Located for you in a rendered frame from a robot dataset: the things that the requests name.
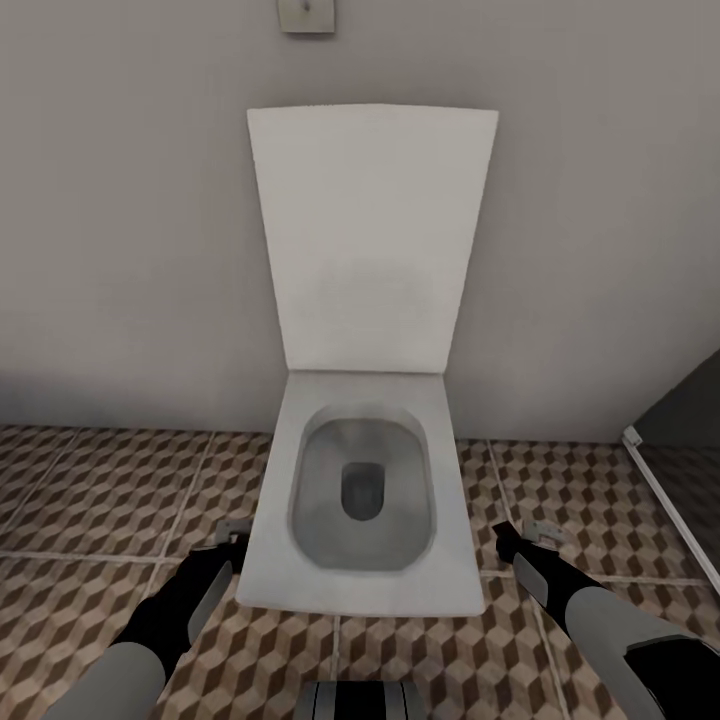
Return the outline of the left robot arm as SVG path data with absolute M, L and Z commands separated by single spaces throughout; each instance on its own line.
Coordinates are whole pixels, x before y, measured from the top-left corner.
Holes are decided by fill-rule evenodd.
M 241 573 L 254 517 L 220 520 L 213 546 L 192 549 L 155 597 L 131 613 L 127 628 L 37 720 L 147 720 L 177 661 L 188 653 Z

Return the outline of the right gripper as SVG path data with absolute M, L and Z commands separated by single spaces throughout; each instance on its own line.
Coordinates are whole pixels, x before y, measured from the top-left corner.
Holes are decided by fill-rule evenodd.
M 507 537 L 501 535 L 498 540 L 499 559 L 504 563 L 513 563 L 516 550 L 524 548 L 526 544 L 530 544 L 529 540 L 516 539 L 515 537 Z

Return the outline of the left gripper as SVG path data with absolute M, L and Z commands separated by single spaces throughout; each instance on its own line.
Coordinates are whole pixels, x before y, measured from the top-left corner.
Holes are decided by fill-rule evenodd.
M 232 572 L 234 574 L 241 573 L 248 543 L 225 543 L 223 549 L 229 552 L 232 559 Z

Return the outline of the robot trunk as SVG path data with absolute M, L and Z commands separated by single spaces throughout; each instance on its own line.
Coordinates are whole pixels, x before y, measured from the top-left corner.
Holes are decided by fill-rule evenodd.
M 416 681 L 305 681 L 293 720 L 427 720 Z

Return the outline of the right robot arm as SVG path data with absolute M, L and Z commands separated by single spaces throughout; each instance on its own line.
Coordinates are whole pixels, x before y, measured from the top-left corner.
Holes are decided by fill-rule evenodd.
M 559 558 L 539 538 L 560 525 L 524 517 L 521 539 L 501 535 L 499 559 L 562 628 L 628 720 L 720 720 L 720 648 L 626 602 Z

